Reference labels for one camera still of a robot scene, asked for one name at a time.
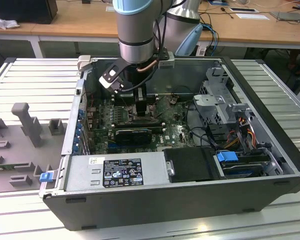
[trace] robotic arm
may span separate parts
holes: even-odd
[[[142,115],[145,101],[139,101],[147,97],[145,83],[159,61],[169,58],[164,55],[166,49],[177,56],[188,56],[194,50],[203,29],[199,5],[200,0],[113,0],[121,58],[99,82],[115,93],[133,91],[137,111]],[[133,87],[124,88],[121,73]]]

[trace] floor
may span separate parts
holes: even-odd
[[[43,48],[47,58],[75,58],[75,46],[73,42],[42,42]],[[119,46],[117,43],[100,43],[100,42],[80,42],[79,49],[81,55],[92,55],[94,57],[110,57],[119,56]],[[28,41],[15,40],[0,40],[0,53],[3,57],[15,58],[34,58],[35,55],[32,47]],[[216,49],[214,56],[228,56],[231,59],[243,59],[246,53],[245,47],[223,47]],[[298,78],[291,74],[287,69],[289,56],[285,50],[270,50],[264,61],[266,64],[285,82],[290,88],[293,87],[294,82]]]

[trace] blue cable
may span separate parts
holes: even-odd
[[[211,27],[209,27],[208,25],[202,24],[202,26],[203,26],[204,28],[209,29],[210,32],[213,34],[213,38],[214,38],[214,47],[213,47],[213,50],[212,50],[212,53],[211,53],[211,56],[213,56],[213,55],[214,55],[214,52],[215,52],[215,50],[216,50],[216,48],[217,48],[217,41],[218,41],[218,40],[217,40],[216,32],[215,32]]]

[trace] copper pipe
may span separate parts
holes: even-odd
[[[145,71],[148,71],[150,68],[152,68],[154,65],[157,64],[157,60],[154,60],[152,63],[150,63],[148,66],[144,67],[144,68],[137,68],[137,72],[138,73],[144,73]]]

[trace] white sticker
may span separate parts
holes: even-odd
[[[89,158],[89,164],[104,164],[104,160],[106,158],[104,156],[102,157],[90,157]]]

